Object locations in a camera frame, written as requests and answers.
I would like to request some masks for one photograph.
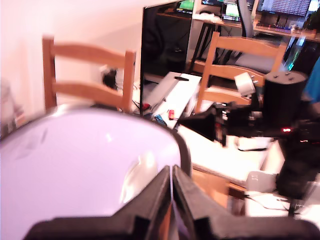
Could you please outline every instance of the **red object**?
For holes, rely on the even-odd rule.
[[[150,106],[150,104],[148,104],[148,103],[142,104],[142,110],[143,110],[143,111],[148,110],[150,107],[151,107],[151,106]]]
[[[282,132],[289,133],[291,132],[291,128],[282,128]]]
[[[174,119],[175,119],[175,111],[169,110],[169,120],[174,120]]]

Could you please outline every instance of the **computer screen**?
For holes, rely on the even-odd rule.
[[[240,21],[238,6],[235,3],[225,3],[222,6],[222,19],[230,21]]]
[[[202,0],[203,5],[222,6],[224,0]]]
[[[248,8],[252,11],[255,0],[247,0]],[[223,4],[236,4],[236,0],[202,0],[203,5],[222,6]]]
[[[144,103],[169,72],[183,73],[192,14],[178,11],[187,1],[148,6],[143,9],[140,65],[140,103]]]
[[[225,8],[225,14],[227,16],[239,17],[239,11],[236,4],[227,4]]]
[[[272,14],[305,17],[311,0],[260,0],[257,10]]]

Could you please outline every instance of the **person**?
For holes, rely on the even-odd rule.
[[[312,103],[320,102],[320,57],[312,69],[305,92],[312,98]]]

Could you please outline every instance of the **black remote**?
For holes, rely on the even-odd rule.
[[[179,81],[189,81],[188,78],[184,78],[184,77],[182,77],[182,76],[175,76],[174,79],[177,79],[177,80],[179,80]]]

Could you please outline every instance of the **keyboard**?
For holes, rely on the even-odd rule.
[[[268,28],[269,30],[275,31],[275,32],[280,32],[280,33],[285,33],[285,34],[290,34],[291,33],[291,29],[287,26],[276,26],[274,24],[265,24],[265,23],[261,23],[258,22],[256,24],[256,29],[265,29]]]

